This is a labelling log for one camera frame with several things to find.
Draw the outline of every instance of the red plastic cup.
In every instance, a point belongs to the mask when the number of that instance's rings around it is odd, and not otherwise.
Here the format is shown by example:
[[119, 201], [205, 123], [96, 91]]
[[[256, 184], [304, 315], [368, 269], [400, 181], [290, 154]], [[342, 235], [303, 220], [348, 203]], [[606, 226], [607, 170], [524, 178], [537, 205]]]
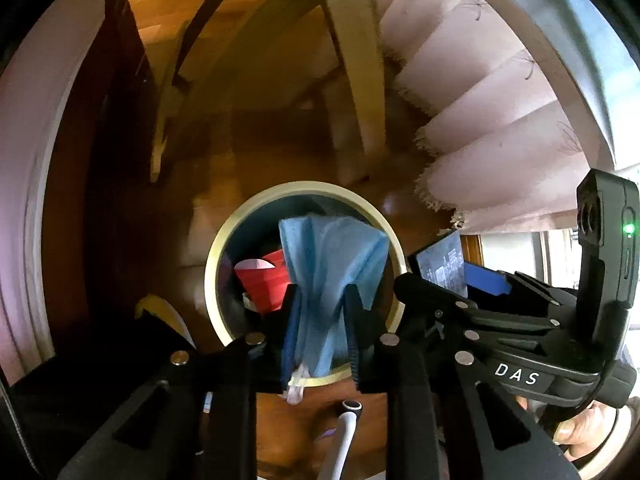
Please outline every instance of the red plastic cup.
[[282, 250], [267, 254], [263, 260], [275, 267], [270, 269], [235, 269], [249, 298], [262, 315], [278, 310], [291, 283]]

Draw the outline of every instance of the human hand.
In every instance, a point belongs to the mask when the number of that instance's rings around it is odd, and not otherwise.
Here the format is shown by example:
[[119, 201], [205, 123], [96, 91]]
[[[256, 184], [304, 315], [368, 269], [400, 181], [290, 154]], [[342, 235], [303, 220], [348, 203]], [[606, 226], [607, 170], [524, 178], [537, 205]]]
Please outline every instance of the human hand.
[[583, 412], [558, 425], [554, 441], [570, 446], [564, 452], [576, 460], [597, 449], [609, 436], [616, 421], [616, 409], [597, 400]]

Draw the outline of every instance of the finger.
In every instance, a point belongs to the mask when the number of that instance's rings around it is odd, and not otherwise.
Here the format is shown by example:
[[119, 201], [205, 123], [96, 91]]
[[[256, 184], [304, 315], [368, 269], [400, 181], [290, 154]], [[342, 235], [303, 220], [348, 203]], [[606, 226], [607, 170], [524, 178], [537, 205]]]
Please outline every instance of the finger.
[[594, 406], [558, 424], [554, 440], [559, 444], [582, 444], [602, 424], [602, 412]]
[[595, 451], [596, 449], [598, 449], [598, 446], [600, 446], [600, 444], [602, 443], [588, 442], [585, 444], [576, 444], [575, 446], [571, 446], [569, 449], [567, 449], [564, 452], [564, 456], [567, 458], [567, 460], [573, 462], [574, 460], [578, 460], [579, 458], [587, 456], [589, 453]]

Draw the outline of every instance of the chair leg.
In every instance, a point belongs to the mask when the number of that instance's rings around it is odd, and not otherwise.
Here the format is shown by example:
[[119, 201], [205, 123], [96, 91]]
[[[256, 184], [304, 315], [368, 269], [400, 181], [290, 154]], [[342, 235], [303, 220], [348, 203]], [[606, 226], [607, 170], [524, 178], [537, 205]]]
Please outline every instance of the chair leg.
[[184, 33], [184, 39], [182, 40], [182, 44], [180, 46], [178, 60], [175, 64], [176, 73], [180, 71], [180, 67], [182, 66], [184, 58], [187, 57], [187, 54], [191, 50], [193, 43], [195, 43], [196, 39], [202, 32], [202, 29], [205, 25], [207, 25], [207, 22], [211, 19], [213, 13], [216, 12], [222, 1], [223, 0], [204, 0], [200, 8], [198, 8], [196, 14], [190, 21], [189, 25], [187, 26], [187, 30]]
[[156, 127], [154, 130], [154, 138], [151, 146], [151, 165], [149, 180], [155, 182], [160, 175], [160, 165], [162, 162], [162, 154], [166, 147], [165, 127], [166, 114], [171, 99], [171, 89], [173, 88], [174, 75], [176, 65], [180, 53], [180, 46], [183, 43], [184, 33], [188, 28], [188, 22], [184, 22], [175, 38], [174, 50], [169, 58], [167, 66], [162, 74], [162, 82], [160, 83], [160, 91], [158, 96], [158, 110], [156, 111]]
[[261, 0], [239, 25], [224, 49], [203, 70], [187, 95], [175, 128], [166, 138], [162, 155], [163, 171], [170, 171], [175, 161], [203, 131], [197, 127], [215, 103], [231, 88], [247, 60], [255, 57], [280, 33], [322, 0]]
[[386, 158], [385, 79], [376, 0], [324, 0], [351, 86], [369, 174]]

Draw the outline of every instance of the white cable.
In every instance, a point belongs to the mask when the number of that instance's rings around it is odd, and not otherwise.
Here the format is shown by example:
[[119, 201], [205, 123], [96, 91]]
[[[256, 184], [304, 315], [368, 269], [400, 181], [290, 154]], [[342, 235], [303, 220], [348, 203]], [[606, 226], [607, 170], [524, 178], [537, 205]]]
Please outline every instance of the white cable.
[[344, 461], [356, 432], [358, 417], [353, 412], [345, 412], [338, 417], [338, 428], [335, 430], [331, 447], [326, 454], [318, 480], [340, 480]]

